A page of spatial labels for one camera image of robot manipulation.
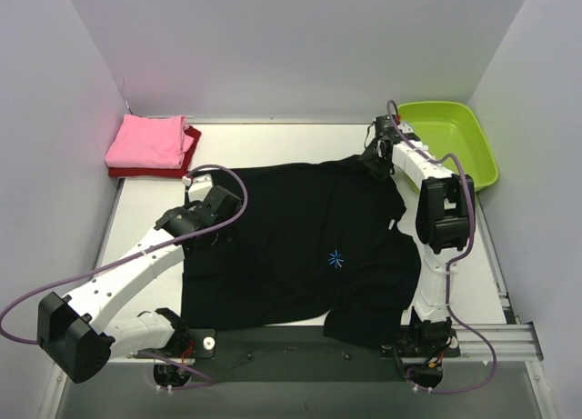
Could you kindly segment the green plastic tray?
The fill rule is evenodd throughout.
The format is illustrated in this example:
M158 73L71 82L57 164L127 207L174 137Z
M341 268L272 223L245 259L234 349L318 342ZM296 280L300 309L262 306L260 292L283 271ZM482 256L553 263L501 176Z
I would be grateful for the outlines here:
M422 101L398 107L430 153L438 158L454 154L473 178L477 191L493 185L499 171L485 133L472 110L449 101Z

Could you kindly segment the black t shirt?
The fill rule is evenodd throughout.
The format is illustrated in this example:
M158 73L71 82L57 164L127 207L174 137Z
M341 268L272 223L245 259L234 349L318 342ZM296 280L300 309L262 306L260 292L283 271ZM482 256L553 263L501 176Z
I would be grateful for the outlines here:
M184 261L182 318L217 331L323 316L323 333L370 348L393 343L415 294L420 257L399 230L391 178L355 156L321 164L214 171L249 198L233 237Z

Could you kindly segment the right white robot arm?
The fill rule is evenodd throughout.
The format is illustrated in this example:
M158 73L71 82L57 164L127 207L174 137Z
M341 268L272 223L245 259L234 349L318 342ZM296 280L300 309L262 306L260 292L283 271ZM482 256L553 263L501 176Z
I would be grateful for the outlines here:
M473 180L455 155L432 156L398 114L381 115L370 128L374 137L359 161L380 179L400 170L418 189L415 227L424 250L409 336L417 343L446 342L453 336L449 313L453 275L457 262L474 244Z

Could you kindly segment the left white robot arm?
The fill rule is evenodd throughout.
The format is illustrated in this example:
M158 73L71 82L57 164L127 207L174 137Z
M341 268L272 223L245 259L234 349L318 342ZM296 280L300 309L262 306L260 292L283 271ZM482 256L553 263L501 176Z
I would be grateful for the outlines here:
M76 384L125 354L157 350L183 353L192 343L187 323L168 308L144 310L127 319L118 312L186 252L213 244L231 225L242 199L221 186L201 201L166 211L133 247L137 258L106 270L65 296L50 293L38 305L37 342Z

